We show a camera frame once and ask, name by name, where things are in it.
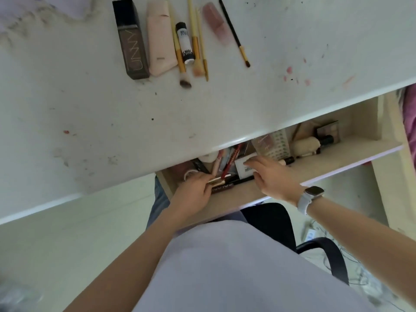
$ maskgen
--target fluffy makeup brush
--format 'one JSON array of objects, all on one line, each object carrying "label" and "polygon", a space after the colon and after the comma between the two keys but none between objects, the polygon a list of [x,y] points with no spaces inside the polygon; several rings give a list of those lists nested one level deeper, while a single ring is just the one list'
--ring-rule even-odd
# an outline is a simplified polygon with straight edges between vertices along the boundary
[{"label": "fluffy makeup brush", "polygon": [[202,37],[202,26],[201,26],[201,14],[198,8],[195,8],[196,12],[196,22],[198,23],[198,31],[199,31],[199,42],[201,44],[201,55],[202,55],[202,62],[204,64],[204,71],[205,71],[205,79],[208,82],[208,64],[207,58],[205,56],[205,46],[204,46],[204,38]]},{"label": "fluffy makeup brush", "polygon": [[193,52],[195,54],[195,61],[193,62],[193,75],[194,76],[204,76],[204,66],[199,55],[199,44],[198,44],[198,30],[196,28],[196,18],[195,18],[195,8],[192,4],[192,0],[188,0],[188,9],[189,9],[189,19],[190,27],[192,30],[192,46]]},{"label": "fluffy makeup brush", "polygon": [[175,10],[169,0],[168,0],[168,3],[169,3],[169,16],[171,17],[172,34],[174,35],[176,58],[178,59],[178,66],[179,66],[179,84],[184,89],[190,89],[192,85],[190,84],[189,77],[186,73],[184,60],[182,58],[182,52],[180,50],[178,34],[176,33],[176,28],[175,28],[175,22],[176,22]]}]

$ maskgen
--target left hand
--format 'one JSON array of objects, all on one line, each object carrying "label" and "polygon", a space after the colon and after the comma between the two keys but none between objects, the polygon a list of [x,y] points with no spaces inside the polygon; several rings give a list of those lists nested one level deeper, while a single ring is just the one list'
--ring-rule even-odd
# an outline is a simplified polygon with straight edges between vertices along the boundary
[{"label": "left hand", "polygon": [[178,187],[167,210],[181,221],[202,210],[211,196],[212,186],[207,183],[213,178],[202,172],[192,175]]}]

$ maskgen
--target brush bristles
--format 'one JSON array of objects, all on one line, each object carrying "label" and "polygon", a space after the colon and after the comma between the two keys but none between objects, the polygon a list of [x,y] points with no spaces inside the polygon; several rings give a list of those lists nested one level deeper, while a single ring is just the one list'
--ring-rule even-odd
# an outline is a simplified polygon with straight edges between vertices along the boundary
[{"label": "brush bristles", "polygon": [[205,70],[204,70],[204,66],[202,65],[201,59],[195,59],[195,61],[193,62],[192,71],[193,71],[194,76],[204,76],[205,75]]},{"label": "brush bristles", "polygon": [[180,74],[179,84],[184,89],[190,89],[192,87],[192,85],[190,84],[189,77],[188,77],[186,72],[183,72],[183,73]]}]

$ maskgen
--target desk surface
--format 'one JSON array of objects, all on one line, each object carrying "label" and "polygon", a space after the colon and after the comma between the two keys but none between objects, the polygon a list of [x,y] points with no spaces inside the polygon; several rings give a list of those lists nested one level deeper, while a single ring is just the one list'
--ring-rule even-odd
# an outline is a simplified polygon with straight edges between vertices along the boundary
[{"label": "desk surface", "polygon": [[189,91],[177,68],[127,76],[110,0],[3,39],[0,223],[416,82],[415,0],[224,3],[252,67],[203,22],[210,81]]}]

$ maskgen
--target pink fabric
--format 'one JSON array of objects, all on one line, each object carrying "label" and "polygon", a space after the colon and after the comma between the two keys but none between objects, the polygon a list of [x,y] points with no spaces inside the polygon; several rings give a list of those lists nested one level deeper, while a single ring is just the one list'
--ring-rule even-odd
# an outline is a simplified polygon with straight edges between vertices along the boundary
[{"label": "pink fabric", "polygon": [[403,121],[413,165],[416,168],[416,84],[410,85],[406,90],[403,101]]}]

